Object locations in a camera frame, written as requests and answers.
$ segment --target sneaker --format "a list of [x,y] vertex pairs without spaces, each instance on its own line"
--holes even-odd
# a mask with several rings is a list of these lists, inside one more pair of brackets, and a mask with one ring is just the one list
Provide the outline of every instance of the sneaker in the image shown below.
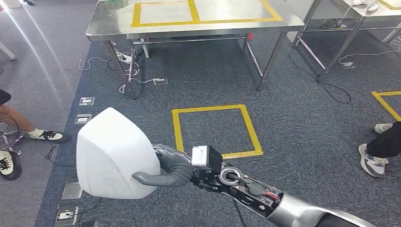
[[392,127],[392,124],[376,124],[375,127],[373,128],[373,130],[378,134],[382,134],[384,131],[386,131],[387,129],[389,129],[391,127]]
[[361,144],[358,147],[361,155],[361,166],[371,176],[384,177],[384,167],[388,164],[386,158],[374,157],[367,153],[367,144]]
[[338,19],[326,19],[320,25],[324,28],[340,28],[341,24]]
[[35,140],[47,140],[52,143],[63,144],[71,140],[71,136],[57,131],[46,131],[40,130],[40,133],[32,134],[28,133],[32,139]]
[[8,181],[13,181],[21,176],[22,168],[14,153],[0,150],[0,175]]

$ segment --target white sneaker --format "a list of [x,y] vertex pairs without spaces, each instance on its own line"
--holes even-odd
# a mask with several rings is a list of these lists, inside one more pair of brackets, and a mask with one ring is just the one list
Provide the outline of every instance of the white sneaker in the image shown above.
[[0,150],[0,175],[8,181],[13,181],[21,176],[22,168],[17,155]]
[[387,129],[391,128],[392,124],[376,124],[374,127],[374,131],[378,134],[382,134]]
[[47,140],[57,144],[67,143],[71,140],[71,136],[66,133],[41,129],[35,129],[35,131],[28,132],[28,135],[35,140]]
[[359,6],[359,5],[362,5],[362,4],[363,4],[362,0],[353,0],[352,1],[352,5],[354,5],[354,6]]
[[367,144],[364,143],[358,147],[362,168],[371,176],[384,177],[385,166],[388,164],[388,160],[386,158],[371,156],[368,154],[366,146]]
[[376,12],[379,9],[379,4],[374,1],[371,5],[368,5],[367,11],[368,12]]

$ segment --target robotic arm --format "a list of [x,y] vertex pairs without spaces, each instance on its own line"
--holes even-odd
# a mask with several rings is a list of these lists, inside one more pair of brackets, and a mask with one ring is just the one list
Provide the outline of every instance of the robotic arm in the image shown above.
[[[110,139],[110,134],[102,135],[105,130],[120,133]],[[208,192],[232,197],[278,227],[375,227],[253,179],[225,162],[212,146],[194,147],[191,158],[165,145],[152,146],[134,123],[112,108],[79,131],[77,173],[82,189],[93,196],[141,199],[156,186],[180,187],[191,182]]]
[[240,169],[224,162],[212,146],[193,147],[192,158],[161,144],[155,145],[154,149],[161,163],[167,160],[174,167],[163,168],[167,172],[163,176],[145,174],[147,177],[143,177],[141,172],[134,173],[132,177],[142,184],[182,186],[182,176],[192,175],[185,178],[187,182],[208,192],[228,195],[279,227],[374,227],[346,212],[312,205],[244,175]]

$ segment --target chair base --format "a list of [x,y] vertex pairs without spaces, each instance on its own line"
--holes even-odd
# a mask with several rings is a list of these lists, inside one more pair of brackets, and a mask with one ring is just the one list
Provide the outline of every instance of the chair base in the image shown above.
[[[16,155],[21,155],[22,151],[21,150],[15,150],[13,149],[13,145],[18,143],[20,140],[22,140],[25,132],[24,131],[9,131],[10,126],[8,125],[5,130],[0,130],[0,139],[4,140],[5,145],[1,149],[8,149],[9,152],[13,152]],[[9,142],[8,136],[14,135],[14,134],[20,134],[13,142]]]

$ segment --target table top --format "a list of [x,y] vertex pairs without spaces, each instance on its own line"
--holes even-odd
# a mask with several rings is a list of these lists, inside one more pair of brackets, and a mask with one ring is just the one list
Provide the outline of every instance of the table top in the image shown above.
[[304,23],[283,0],[103,0],[90,41],[297,31]]
[[[342,0],[348,6],[352,5],[353,0]],[[353,6],[352,11],[362,17],[376,17],[382,20],[400,20],[401,21],[401,0],[376,0],[379,3],[379,9],[376,12],[368,12],[366,5]]]

